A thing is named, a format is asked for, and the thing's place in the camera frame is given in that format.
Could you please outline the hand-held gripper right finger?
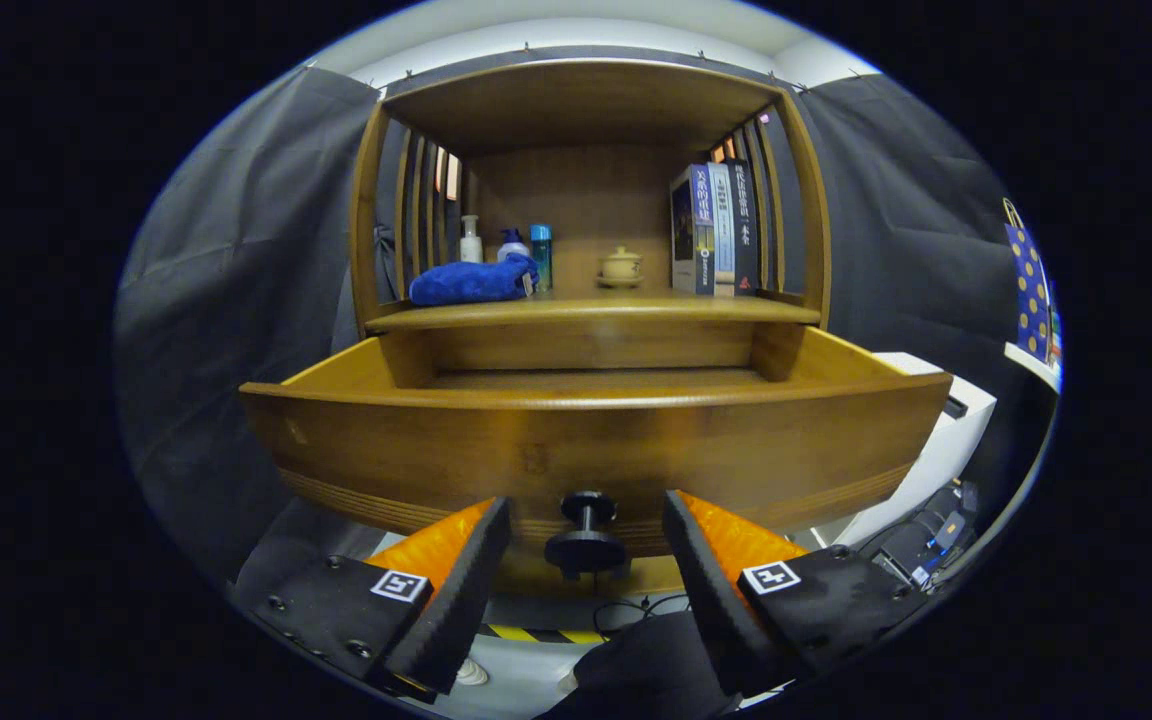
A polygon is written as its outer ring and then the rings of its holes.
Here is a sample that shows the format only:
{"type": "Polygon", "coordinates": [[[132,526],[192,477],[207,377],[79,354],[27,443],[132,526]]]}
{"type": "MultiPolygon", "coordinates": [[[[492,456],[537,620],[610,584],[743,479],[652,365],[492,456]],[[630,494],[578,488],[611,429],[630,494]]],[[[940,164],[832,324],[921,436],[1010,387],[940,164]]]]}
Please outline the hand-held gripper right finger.
{"type": "Polygon", "coordinates": [[[842,544],[805,551],[681,488],[666,491],[662,526],[726,694],[755,696],[835,670],[927,602],[842,544]]]}

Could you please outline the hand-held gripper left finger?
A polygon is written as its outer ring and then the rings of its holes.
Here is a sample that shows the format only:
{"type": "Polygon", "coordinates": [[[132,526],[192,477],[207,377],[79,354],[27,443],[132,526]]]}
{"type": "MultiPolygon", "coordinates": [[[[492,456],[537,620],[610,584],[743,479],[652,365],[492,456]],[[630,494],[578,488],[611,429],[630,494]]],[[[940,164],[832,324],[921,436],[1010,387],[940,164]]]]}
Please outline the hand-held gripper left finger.
{"type": "Polygon", "coordinates": [[[367,559],[283,543],[282,569],[234,594],[237,609],[339,675],[382,694],[450,694],[511,539],[511,505],[486,498],[367,559]]]}

